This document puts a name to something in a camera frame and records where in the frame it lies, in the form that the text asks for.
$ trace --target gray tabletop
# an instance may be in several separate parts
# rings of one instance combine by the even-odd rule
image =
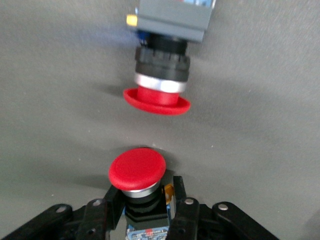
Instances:
[[[202,203],[233,202],[281,240],[320,238],[320,1],[218,0],[187,50],[192,107],[174,117],[122,97],[137,3],[0,2],[0,237],[103,196],[113,159],[148,146]]]

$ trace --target silver metal ring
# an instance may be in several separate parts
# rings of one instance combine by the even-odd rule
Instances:
[[[147,188],[140,189],[140,190],[131,190],[131,191],[122,191],[124,195],[126,195],[129,198],[138,199],[143,198],[146,196],[149,196],[152,194],[160,185],[160,181],[156,182],[155,184],[152,184],[151,186],[148,186]]]
[[[141,87],[170,94],[182,93],[187,86],[183,81],[166,80],[140,73],[135,73],[134,82]]]

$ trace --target screw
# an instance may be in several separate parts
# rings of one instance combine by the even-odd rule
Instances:
[[[219,204],[219,205],[218,205],[218,208],[219,208],[221,211],[227,211],[227,210],[228,210],[228,206],[225,205],[225,204]]]
[[[186,200],[184,200],[184,203],[187,205],[192,205],[192,204],[194,204],[194,200],[191,198],[187,198]]]
[[[94,206],[94,207],[97,207],[97,206],[99,206],[101,204],[101,200],[96,200],[96,201],[94,201],[93,203],[92,203],[92,206]]]
[[[59,214],[59,213],[64,212],[66,209],[67,209],[66,206],[61,206],[61,207],[59,207],[55,212],[56,212],[57,214]]]

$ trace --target yellow tab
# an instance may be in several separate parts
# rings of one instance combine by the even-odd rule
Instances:
[[[171,202],[172,196],[175,194],[175,189],[172,184],[168,184],[164,187],[165,192],[165,200],[166,204],[168,205]]]
[[[136,27],[137,24],[138,24],[138,17],[137,15],[133,15],[133,14],[128,14],[126,16],[126,24],[128,26],[131,26],[131,27]]]

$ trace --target silver screw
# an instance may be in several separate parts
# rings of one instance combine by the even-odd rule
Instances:
[[[61,207],[59,207],[55,212],[56,212],[57,214],[59,214],[59,213],[64,212],[66,209],[67,209],[66,206],[61,206]]]
[[[191,198],[187,198],[186,200],[184,200],[184,203],[187,205],[192,205],[192,204],[194,204],[194,200]]]
[[[94,201],[93,203],[92,203],[92,206],[94,206],[94,207],[97,207],[97,206],[99,206],[101,204],[101,200],[96,200],[96,201]]]
[[[221,211],[227,211],[229,208],[227,205],[225,204],[219,204],[218,205],[218,208],[221,210]]]

